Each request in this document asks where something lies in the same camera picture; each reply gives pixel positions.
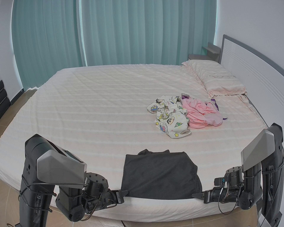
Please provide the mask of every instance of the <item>pink dress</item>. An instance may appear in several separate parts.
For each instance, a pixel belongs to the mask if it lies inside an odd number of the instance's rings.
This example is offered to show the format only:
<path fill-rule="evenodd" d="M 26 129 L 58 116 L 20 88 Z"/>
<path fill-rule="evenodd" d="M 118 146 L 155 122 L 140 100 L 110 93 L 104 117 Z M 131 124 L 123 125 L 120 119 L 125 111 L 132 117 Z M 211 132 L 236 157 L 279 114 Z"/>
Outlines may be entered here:
<path fill-rule="evenodd" d="M 187 109 L 189 126 L 200 129 L 207 125 L 218 126 L 222 124 L 223 117 L 211 102 L 202 102 L 191 97 L 182 100 L 182 107 Z"/>

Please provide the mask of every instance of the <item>pillowcase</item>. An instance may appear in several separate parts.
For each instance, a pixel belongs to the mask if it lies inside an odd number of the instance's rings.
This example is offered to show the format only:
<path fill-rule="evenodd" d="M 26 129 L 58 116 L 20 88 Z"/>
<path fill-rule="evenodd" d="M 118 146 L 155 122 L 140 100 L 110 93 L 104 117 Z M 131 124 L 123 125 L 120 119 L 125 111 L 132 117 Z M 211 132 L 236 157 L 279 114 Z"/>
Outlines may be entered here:
<path fill-rule="evenodd" d="M 218 62 L 210 60 L 188 60 L 182 63 L 193 70 L 208 92 L 214 95 L 247 94 L 246 87 Z"/>

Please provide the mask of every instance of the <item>dark gray fabric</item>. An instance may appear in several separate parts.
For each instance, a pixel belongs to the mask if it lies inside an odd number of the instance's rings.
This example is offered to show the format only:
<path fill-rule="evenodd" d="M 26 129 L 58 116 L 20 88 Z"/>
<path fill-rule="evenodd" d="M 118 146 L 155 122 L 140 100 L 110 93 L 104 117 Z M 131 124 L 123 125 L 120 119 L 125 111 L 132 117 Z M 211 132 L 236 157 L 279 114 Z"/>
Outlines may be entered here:
<path fill-rule="evenodd" d="M 191 199 L 201 193 L 197 166 L 185 152 L 150 152 L 125 157 L 122 190 L 146 199 Z"/>

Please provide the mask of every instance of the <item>cartoon print shirt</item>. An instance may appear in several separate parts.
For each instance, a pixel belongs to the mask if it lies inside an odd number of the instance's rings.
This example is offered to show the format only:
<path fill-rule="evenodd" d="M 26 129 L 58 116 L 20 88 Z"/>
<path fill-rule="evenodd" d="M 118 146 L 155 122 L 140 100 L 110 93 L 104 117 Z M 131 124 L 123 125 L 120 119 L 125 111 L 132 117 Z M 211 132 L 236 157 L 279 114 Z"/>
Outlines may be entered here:
<path fill-rule="evenodd" d="M 191 133 L 187 128 L 187 110 L 182 107 L 180 96 L 162 95 L 150 104 L 147 110 L 157 115 L 156 127 L 171 138 L 181 138 Z"/>

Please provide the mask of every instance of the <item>white label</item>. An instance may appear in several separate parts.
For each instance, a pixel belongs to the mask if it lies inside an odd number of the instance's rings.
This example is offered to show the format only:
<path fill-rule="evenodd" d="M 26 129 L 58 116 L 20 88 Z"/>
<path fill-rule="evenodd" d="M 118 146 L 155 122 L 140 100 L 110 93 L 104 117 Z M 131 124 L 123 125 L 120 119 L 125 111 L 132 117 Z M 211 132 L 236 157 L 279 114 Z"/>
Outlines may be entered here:
<path fill-rule="evenodd" d="M 210 191 L 208 192 L 208 195 L 207 195 L 207 202 L 209 203 L 210 201 Z"/>
<path fill-rule="evenodd" d="M 119 192 L 116 192 L 116 196 L 117 196 L 118 203 L 121 203 Z"/>

